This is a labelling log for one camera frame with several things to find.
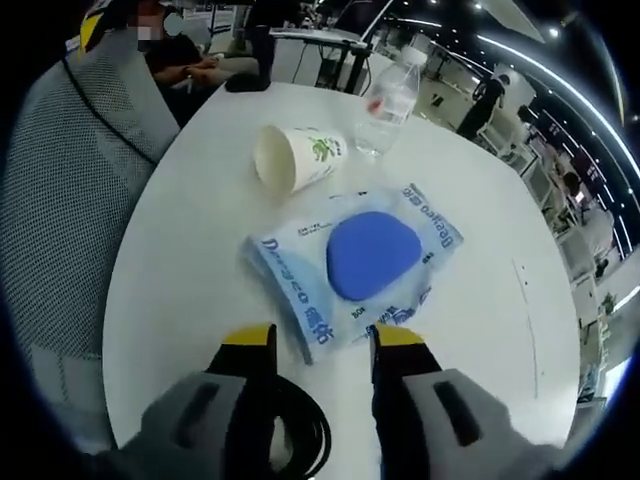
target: desk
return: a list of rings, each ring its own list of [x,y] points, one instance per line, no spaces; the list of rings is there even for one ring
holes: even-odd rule
[[[263,93],[220,89],[176,138],[136,206],[109,287],[103,368],[118,445],[138,431],[153,399],[209,364],[230,331],[274,322],[279,372],[312,395],[331,424],[334,448],[316,478],[377,478],[369,346],[304,365],[239,254],[247,235],[369,185],[354,149],[343,170],[282,204],[252,164],[259,128],[277,122],[348,134],[363,102],[278,83]],[[394,183],[414,181],[465,237],[407,326],[444,368],[501,399],[527,438],[561,445],[578,390],[576,315],[558,249],[522,181],[472,143],[413,116],[385,161]]]

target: white round table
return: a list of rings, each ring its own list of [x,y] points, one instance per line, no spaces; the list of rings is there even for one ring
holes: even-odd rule
[[[208,366],[231,331],[279,326],[279,372],[311,394],[334,447],[317,476],[377,478],[368,345],[307,366],[275,302],[240,255],[242,241],[314,199],[366,189],[362,157],[283,202],[259,183],[251,152],[260,127],[315,126],[349,133],[359,97],[274,83],[263,93],[213,95],[153,174],[120,246],[106,305],[103,369],[118,445],[157,396]],[[462,233],[407,327],[443,368],[458,368],[504,402],[514,427],[562,445],[576,405],[579,339],[558,249],[526,187],[475,145],[412,117],[384,158],[389,181],[415,182]]]

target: plastic water bottle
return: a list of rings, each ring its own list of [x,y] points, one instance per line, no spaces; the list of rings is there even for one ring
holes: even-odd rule
[[[413,47],[402,49],[401,58],[384,70],[371,85],[365,118],[356,125],[356,147],[374,158],[393,146],[418,99],[420,67],[427,55]]]

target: blue makeup sponge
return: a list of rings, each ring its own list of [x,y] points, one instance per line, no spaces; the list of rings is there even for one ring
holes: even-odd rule
[[[327,245],[327,272],[346,300],[366,300],[420,260],[422,245],[411,228],[392,215],[366,212],[333,229]]]

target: paper cup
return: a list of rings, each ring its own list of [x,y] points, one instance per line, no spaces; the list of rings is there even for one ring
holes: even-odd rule
[[[347,158],[347,142],[316,128],[269,125],[258,134],[253,158],[262,183],[290,194],[335,172]]]

